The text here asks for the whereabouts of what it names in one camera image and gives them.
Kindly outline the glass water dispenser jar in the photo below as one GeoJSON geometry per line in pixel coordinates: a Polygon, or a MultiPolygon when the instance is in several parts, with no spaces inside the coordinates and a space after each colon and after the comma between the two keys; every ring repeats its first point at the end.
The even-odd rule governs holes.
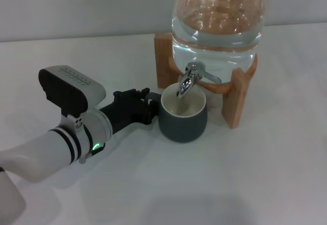
{"type": "Polygon", "coordinates": [[[265,0],[176,0],[172,18],[173,57],[184,70],[192,61],[210,73],[254,61],[265,18],[265,0]]]}

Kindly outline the black cup with white interior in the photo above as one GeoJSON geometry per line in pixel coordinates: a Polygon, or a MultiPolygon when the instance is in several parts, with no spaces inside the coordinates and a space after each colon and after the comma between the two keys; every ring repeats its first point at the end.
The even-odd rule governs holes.
{"type": "Polygon", "coordinates": [[[207,125],[207,102],[204,91],[194,86],[182,98],[177,97],[178,83],[168,86],[162,94],[150,92],[145,102],[158,105],[158,124],[162,134],[178,143],[198,139],[207,125]]]}

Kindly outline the wooden dispenser stand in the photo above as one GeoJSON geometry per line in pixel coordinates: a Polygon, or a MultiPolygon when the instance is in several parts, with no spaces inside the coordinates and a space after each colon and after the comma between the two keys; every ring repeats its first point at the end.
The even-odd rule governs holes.
{"type": "MultiPolygon", "coordinates": [[[[182,75],[172,55],[172,34],[156,33],[154,36],[154,49],[157,86],[165,89],[176,83],[182,75]]],[[[197,83],[212,93],[223,95],[222,116],[231,129],[239,126],[249,83],[255,74],[257,65],[258,57],[255,56],[252,65],[246,72],[243,72],[240,68],[234,69],[228,83],[220,85],[206,82],[197,83]]]]}

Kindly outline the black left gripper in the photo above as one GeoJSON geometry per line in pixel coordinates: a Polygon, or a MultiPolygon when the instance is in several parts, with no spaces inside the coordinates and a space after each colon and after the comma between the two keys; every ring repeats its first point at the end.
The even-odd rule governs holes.
{"type": "Polygon", "coordinates": [[[109,119],[113,134],[132,123],[152,123],[153,118],[159,114],[159,102],[153,99],[145,101],[149,92],[149,88],[144,88],[141,91],[131,89],[113,93],[113,102],[100,109],[109,119]]]}

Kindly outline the chrome faucet tap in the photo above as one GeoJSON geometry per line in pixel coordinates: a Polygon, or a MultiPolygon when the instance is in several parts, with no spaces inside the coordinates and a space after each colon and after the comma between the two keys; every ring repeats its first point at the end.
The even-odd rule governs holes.
{"type": "Polygon", "coordinates": [[[189,62],[185,68],[185,74],[179,82],[176,96],[178,98],[184,97],[202,78],[206,78],[217,85],[222,83],[219,77],[205,70],[204,63],[200,61],[189,62]]]}

